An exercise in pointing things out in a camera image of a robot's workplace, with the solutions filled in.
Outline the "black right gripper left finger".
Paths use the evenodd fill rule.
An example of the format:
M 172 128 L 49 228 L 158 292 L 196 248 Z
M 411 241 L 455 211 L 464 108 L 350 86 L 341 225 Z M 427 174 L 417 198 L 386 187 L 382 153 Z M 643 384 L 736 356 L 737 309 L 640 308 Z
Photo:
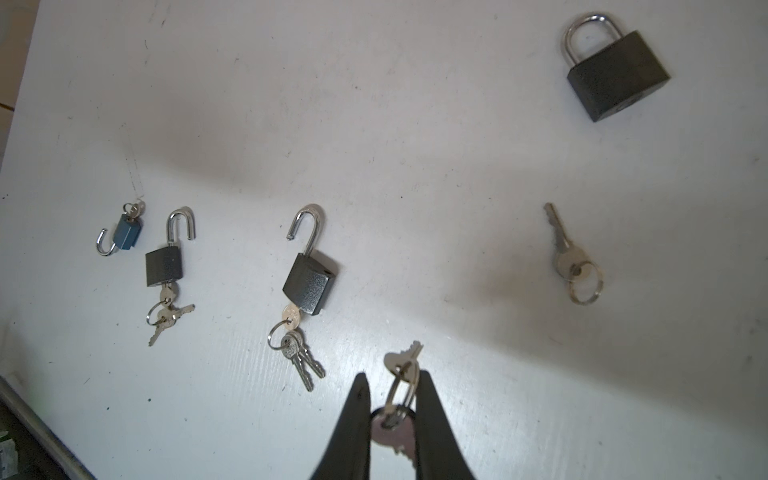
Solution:
M 371 395 L 365 373 L 352 383 L 326 450 L 311 479 L 370 478 Z

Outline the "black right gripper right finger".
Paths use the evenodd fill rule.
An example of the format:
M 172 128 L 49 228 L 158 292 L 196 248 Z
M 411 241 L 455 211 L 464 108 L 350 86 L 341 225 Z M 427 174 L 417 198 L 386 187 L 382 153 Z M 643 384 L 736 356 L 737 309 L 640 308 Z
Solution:
M 474 479 L 427 370 L 420 371 L 416 397 L 416 478 Z

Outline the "small padlock key bunch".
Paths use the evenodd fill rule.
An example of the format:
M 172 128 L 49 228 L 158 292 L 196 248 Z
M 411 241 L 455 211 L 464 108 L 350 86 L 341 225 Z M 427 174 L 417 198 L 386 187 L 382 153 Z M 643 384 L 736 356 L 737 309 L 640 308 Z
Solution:
M 416 467 L 415 412 L 412 403 L 420 380 L 418 340 L 400 352 L 390 352 L 384 365 L 394 376 L 386 401 L 371 414 L 371 440 L 406 457 Z

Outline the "medium padlock key bunch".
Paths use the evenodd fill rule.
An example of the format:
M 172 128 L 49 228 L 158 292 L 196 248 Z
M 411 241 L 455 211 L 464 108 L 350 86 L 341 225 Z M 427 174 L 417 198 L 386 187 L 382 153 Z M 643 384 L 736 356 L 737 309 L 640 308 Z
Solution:
M 279 351 L 288 359 L 297 371 L 301 382 L 308 392 L 314 390 L 312 372 L 317 378 L 323 379 L 326 371 L 323 365 L 314 358 L 300 330 L 302 311 L 293 303 L 289 303 L 282 311 L 281 319 L 269 331 L 267 345 L 274 351 Z

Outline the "medium black padlock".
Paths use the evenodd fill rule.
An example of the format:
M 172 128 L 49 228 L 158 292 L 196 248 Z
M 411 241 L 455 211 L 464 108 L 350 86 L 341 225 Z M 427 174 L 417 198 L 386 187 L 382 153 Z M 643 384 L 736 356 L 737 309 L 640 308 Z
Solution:
M 312 232 L 304 250 L 297 254 L 282 290 L 302 312 L 315 316 L 320 313 L 336 274 L 311 256 L 324 225 L 324 212 L 319 205 L 308 204 L 294 215 L 286 239 L 295 239 L 305 216 L 313 219 Z

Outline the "smallest padlock key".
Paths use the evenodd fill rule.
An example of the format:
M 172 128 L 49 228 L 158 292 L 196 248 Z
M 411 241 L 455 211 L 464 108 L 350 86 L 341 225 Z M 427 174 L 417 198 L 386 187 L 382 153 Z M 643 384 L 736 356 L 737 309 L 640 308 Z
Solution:
M 570 300 L 580 306 L 588 306 L 595 303 L 602 295 L 604 289 L 602 269 L 567 234 L 556 206 L 551 202 L 547 202 L 544 204 L 543 209 L 546 212 L 549 224 L 554 229 L 555 254 L 553 257 L 553 267 L 558 275 L 566 281 Z M 595 274 L 597 280 L 595 290 L 589 298 L 581 299 L 576 292 L 576 284 L 589 279 L 592 274 Z

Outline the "large black padlock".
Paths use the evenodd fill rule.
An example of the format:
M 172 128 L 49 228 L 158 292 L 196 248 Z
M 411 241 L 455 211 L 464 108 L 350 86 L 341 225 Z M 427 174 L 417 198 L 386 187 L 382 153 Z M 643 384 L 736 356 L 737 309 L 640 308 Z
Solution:
M 196 224 L 192 209 L 180 207 L 171 212 L 166 222 L 167 245 L 145 255 L 146 285 L 148 287 L 175 283 L 183 278 L 183 262 L 180 241 L 177 239 L 176 223 L 184 218 L 187 239 L 196 239 Z

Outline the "smallest black padlock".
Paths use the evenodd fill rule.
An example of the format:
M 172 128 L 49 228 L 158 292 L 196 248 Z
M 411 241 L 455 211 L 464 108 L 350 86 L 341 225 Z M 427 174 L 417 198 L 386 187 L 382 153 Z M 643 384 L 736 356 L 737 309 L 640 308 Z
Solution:
M 589 23 L 601 24 L 612 42 L 582 58 L 573 47 L 573 37 Z M 570 65 L 567 80 L 593 122 L 634 105 L 671 79 L 638 31 L 623 33 L 602 12 L 577 17 L 563 33 L 561 47 Z

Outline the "large padlock key bunch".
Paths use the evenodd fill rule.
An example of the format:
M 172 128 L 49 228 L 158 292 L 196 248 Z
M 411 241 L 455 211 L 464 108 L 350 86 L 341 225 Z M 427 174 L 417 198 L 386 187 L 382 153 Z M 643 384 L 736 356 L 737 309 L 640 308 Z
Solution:
M 149 347 L 152 347 L 160 335 L 165 330 L 172 328 L 182 316 L 195 310 L 194 304 L 183 307 L 176 306 L 175 300 L 178 293 L 179 288 L 175 282 L 164 283 L 161 287 L 159 301 L 148 311 L 145 317 L 146 323 L 154 328 L 154 333 L 148 341 Z

